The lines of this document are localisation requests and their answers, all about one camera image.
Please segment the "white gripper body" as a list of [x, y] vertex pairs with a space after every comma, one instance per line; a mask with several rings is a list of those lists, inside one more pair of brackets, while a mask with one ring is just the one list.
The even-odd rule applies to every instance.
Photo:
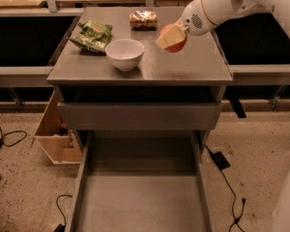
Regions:
[[193, 36], [200, 36], [218, 26], [212, 0], [193, 0], [184, 9], [181, 20]]

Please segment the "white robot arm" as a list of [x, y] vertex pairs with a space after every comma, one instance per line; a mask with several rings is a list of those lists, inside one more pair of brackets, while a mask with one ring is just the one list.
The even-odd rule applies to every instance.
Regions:
[[274, 17], [290, 40], [290, 0], [192, 0], [179, 19], [163, 28], [156, 40], [158, 47], [183, 46], [187, 35], [204, 35], [235, 18], [264, 10]]

